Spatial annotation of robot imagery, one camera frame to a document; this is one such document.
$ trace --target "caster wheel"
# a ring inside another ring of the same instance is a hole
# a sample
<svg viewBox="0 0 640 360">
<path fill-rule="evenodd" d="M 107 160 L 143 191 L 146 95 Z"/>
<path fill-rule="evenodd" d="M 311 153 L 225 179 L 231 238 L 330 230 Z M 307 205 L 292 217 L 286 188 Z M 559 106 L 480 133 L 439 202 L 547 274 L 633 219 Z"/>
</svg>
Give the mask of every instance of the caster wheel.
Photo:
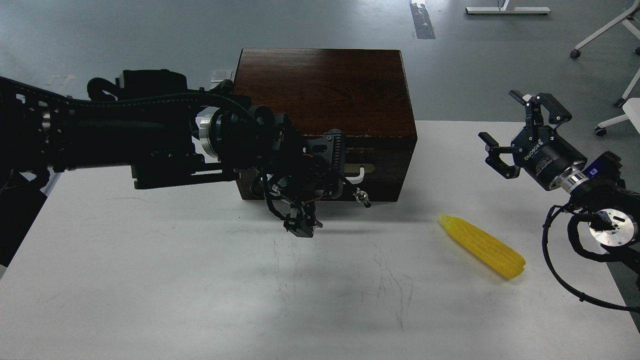
<svg viewBox="0 0 640 360">
<path fill-rule="evenodd" d="M 604 136 L 607 133 L 607 129 L 605 127 L 596 126 L 593 132 L 596 136 Z"/>
<path fill-rule="evenodd" d="M 616 103 L 613 104 L 613 106 L 615 106 L 617 108 L 621 108 L 625 104 L 625 102 L 627 102 L 626 99 L 619 98 L 618 101 L 616 101 Z"/>
</svg>

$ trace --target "white chair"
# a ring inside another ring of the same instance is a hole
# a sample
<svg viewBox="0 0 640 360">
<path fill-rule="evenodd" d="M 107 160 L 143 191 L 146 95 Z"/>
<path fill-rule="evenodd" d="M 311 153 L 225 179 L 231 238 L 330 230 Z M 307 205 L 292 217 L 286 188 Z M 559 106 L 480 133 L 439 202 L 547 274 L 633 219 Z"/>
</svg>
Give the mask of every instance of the white chair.
<svg viewBox="0 0 640 360">
<path fill-rule="evenodd" d="M 629 9 L 625 10 L 625 12 L 618 15 L 615 19 L 613 19 L 608 24 L 601 27 L 598 31 L 594 32 L 589 37 L 584 39 L 581 43 L 576 45 L 575 48 L 571 51 L 571 54 L 569 55 L 569 57 L 572 59 L 579 58 L 581 54 L 580 48 L 584 47 L 586 44 L 590 43 L 593 39 L 595 39 L 596 37 L 599 37 L 605 31 L 611 29 L 614 25 L 619 23 L 622 23 L 625 26 L 625 28 L 627 28 L 633 35 L 635 35 L 638 39 L 640 39 L 640 30 L 638 30 L 630 22 L 630 20 L 634 20 L 633 16 L 638 10 L 638 8 L 640 8 L 640 0 L 634 0 L 634 3 L 631 5 Z M 640 55 L 640 47 L 636 47 L 636 54 Z M 633 88 L 635 87 L 636 83 L 638 82 L 638 79 L 640 79 L 640 69 L 636 72 L 636 75 L 631 80 L 631 83 L 629 83 L 629 86 L 627 87 L 625 92 L 622 94 L 622 97 L 615 102 L 614 104 L 615 107 L 619 108 L 625 103 L 625 101 L 627 101 L 627 97 L 629 96 L 629 93 L 631 92 L 631 90 L 633 90 Z"/>
<path fill-rule="evenodd" d="M 614 117 L 613 119 L 609 119 L 599 123 L 595 128 L 596 135 L 603 136 L 607 133 L 607 127 L 626 120 L 631 120 L 631 124 L 634 125 L 636 131 L 640 132 L 640 98 L 632 97 L 627 102 L 625 102 L 625 104 L 622 106 L 622 110 L 625 111 L 624 115 L 620 115 Z"/>
</svg>

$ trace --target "box lid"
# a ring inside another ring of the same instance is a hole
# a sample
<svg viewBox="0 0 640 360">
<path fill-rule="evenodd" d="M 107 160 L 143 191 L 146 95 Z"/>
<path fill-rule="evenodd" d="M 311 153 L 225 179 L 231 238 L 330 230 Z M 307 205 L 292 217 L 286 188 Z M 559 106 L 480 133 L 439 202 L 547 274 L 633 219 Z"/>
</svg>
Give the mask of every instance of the box lid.
<svg viewBox="0 0 640 360">
<path fill-rule="evenodd" d="M 235 83 L 307 137 L 336 128 L 349 148 L 397 151 L 417 140 L 399 50 L 243 49 Z"/>
</svg>

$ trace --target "red wire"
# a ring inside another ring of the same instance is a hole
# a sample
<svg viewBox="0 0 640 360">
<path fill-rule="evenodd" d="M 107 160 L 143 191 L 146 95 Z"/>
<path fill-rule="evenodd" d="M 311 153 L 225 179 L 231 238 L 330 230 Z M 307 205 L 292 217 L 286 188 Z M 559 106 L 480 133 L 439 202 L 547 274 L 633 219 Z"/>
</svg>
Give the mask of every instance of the red wire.
<svg viewBox="0 0 640 360">
<path fill-rule="evenodd" d="M 320 195 L 320 196 L 316 197 L 315 199 L 311 199 L 311 200 L 309 200 L 309 201 L 305 201 L 305 202 L 303 202 L 302 204 L 303 204 L 303 205 L 307 205 L 307 204 L 310 204 L 310 203 L 312 203 L 312 202 L 314 202 L 314 201 L 321 200 L 323 197 L 324 197 L 324 194 L 322 194 L 322 195 Z"/>
</svg>

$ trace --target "yellow corn cob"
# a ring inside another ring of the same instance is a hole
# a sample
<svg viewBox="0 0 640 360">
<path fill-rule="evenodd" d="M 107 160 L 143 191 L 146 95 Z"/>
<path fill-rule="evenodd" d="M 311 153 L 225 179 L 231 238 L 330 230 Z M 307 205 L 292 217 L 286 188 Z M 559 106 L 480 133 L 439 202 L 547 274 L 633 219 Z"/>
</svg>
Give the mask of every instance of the yellow corn cob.
<svg viewBox="0 0 640 360">
<path fill-rule="evenodd" d="M 502 276 L 513 279 L 524 270 L 526 261 L 520 254 L 472 224 L 442 213 L 438 222 L 454 240 Z"/>
</svg>

